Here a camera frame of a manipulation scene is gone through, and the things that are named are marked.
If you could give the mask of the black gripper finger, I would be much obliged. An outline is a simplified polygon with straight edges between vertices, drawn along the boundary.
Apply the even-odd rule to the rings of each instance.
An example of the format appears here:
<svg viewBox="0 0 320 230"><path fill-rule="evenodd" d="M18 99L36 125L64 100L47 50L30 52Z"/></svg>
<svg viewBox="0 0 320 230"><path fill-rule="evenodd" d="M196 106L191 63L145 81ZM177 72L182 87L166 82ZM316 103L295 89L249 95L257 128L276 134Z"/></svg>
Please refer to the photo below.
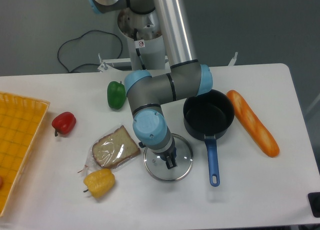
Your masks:
<svg viewBox="0 0 320 230"><path fill-rule="evenodd" d="M163 156L162 160L165 162L167 169L177 167L176 156L173 153Z"/></svg>

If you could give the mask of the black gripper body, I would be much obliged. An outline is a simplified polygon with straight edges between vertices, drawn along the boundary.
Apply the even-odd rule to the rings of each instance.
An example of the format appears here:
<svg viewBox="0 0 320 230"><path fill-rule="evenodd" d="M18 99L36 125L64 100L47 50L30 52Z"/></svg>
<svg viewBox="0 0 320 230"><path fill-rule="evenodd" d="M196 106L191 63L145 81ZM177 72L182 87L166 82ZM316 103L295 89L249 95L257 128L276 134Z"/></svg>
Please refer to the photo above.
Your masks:
<svg viewBox="0 0 320 230"><path fill-rule="evenodd" d="M168 143L163 147L152 145L152 146L149 146L148 148L155 155L169 155L173 152L175 148L175 140L173 138L170 138Z"/></svg>

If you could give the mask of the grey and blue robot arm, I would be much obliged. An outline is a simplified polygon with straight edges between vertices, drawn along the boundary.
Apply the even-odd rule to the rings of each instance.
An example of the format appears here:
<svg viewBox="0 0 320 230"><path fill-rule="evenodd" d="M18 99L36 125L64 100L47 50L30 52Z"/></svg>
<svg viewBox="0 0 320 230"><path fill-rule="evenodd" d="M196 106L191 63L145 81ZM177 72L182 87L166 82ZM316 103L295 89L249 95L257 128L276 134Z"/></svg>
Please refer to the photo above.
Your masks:
<svg viewBox="0 0 320 230"><path fill-rule="evenodd" d="M176 167L176 146L162 104L209 92L211 72L198 62L183 0L89 0L97 13L119 11L118 27L135 45L139 60L124 87L136 137Z"/></svg>

